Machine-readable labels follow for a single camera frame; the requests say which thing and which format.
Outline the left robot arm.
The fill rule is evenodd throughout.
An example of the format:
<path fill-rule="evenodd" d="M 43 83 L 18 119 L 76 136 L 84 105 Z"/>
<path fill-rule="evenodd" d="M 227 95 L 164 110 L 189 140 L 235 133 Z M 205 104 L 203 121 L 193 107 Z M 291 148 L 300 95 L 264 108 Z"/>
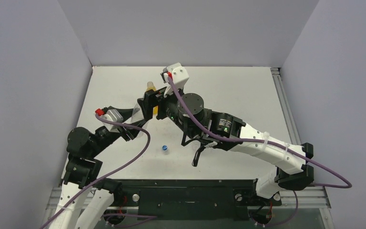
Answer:
<path fill-rule="evenodd" d="M 95 116 L 103 126 L 91 133 L 76 127 L 68 135 L 68 162 L 62 179 L 61 195 L 54 215 L 42 225 L 49 229 L 92 229 L 110 205 L 123 199 L 122 184 L 110 179 L 111 173 L 99 177 L 102 161 L 96 156 L 117 139 L 135 139 L 146 121 L 136 108 L 97 109 Z"/>

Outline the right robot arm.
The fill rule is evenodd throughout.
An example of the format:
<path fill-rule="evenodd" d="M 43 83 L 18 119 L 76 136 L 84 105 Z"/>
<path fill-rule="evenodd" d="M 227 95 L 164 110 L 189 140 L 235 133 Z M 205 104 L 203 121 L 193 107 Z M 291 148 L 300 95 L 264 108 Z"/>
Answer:
<path fill-rule="evenodd" d="M 250 199 L 261 204 L 282 189 L 299 191 L 314 181 L 314 168 L 308 165 L 313 157 L 313 145 L 280 143 L 268 132 L 260 132 L 242 119 L 228 113 L 216 112 L 204 106 L 203 98 L 195 93 L 178 91 L 164 95 L 165 88 L 149 90 L 137 100 L 146 121 L 158 108 L 156 119 L 169 118 L 183 132 L 183 146 L 199 141 L 192 166 L 197 166 L 206 148 L 244 153 L 275 166 L 275 169 L 254 181 Z"/>

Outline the tall clear bottle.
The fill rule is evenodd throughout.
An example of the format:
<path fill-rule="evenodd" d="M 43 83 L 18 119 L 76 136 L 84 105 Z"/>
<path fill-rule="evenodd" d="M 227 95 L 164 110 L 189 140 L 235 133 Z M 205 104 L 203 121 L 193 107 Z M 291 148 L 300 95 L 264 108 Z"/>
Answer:
<path fill-rule="evenodd" d="M 134 106 L 131 116 L 131 124 L 134 123 L 136 123 L 140 128 L 146 129 L 146 122 L 142 113 L 142 109 L 138 103 Z"/>

